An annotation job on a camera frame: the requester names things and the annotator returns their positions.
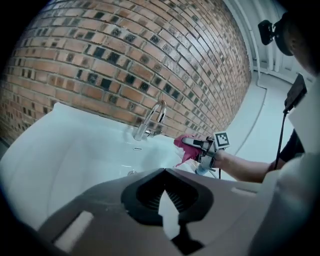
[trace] sink basin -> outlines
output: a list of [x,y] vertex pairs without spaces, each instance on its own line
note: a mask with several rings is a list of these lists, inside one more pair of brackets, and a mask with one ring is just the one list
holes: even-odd
[[[136,129],[56,103],[0,162],[2,188],[18,218],[38,229],[96,184],[181,162],[172,138],[136,141]],[[192,172],[186,165],[184,170]]]

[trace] faucet spout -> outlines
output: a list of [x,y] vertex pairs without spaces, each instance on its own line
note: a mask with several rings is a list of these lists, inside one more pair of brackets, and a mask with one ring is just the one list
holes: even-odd
[[165,118],[166,112],[167,112],[167,103],[164,100],[159,100],[153,106],[153,108],[150,110],[150,112],[146,116],[145,120],[138,127],[136,134],[133,137],[136,141],[141,141],[141,139],[143,138],[144,135],[149,136],[150,134],[154,134],[150,130],[147,130],[147,128],[150,123],[151,117],[154,115],[154,113],[156,112],[156,110],[159,107],[161,107],[161,109],[160,109],[160,113],[159,113],[156,120],[159,123],[162,123],[164,121],[164,118]]

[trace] black shirt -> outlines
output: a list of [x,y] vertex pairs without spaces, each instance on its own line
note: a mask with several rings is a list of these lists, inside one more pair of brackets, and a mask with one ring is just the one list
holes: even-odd
[[288,141],[288,143],[285,145],[283,150],[280,153],[280,159],[282,159],[285,162],[288,162],[289,160],[298,157],[299,155],[303,154],[305,152],[300,139],[298,138],[298,135],[295,130],[293,130],[291,137]]

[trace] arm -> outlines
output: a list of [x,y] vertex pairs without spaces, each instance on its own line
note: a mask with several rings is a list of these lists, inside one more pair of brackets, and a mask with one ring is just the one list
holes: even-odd
[[[272,171],[275,167],[275,161],[272,163],[247,161],[224,150],[218,150],[214,158],[215,168],[220,168],[236,180],[244,182],[261,183],[267,172]],[[277,169],[280,169],[285,163],[279,159]]]

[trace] faucet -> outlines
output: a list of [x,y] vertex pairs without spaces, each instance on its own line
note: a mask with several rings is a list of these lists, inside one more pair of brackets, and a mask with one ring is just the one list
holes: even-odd
[[157,108],[159,108],[160,106],[161,106],[161,110],[160,110],[160,113],[159,113],[156,121],[159,123],[162,123],[164,121],[165,116],[166,116],[166,112],[167,112],[167,103],[164,100],[159,100],[153,106],[153,108],[150,110],[150,112],[146,116],[145,120],[139,125],[139,128],[136,131],[136,134],[133,136],[133,138],[136,141],[141,141],[144,135],[146,135],[147,137],[154,137],[154,136],[162,133],[161,130],[151,131],[151,130],[147,129],[151,117],[156,112]]

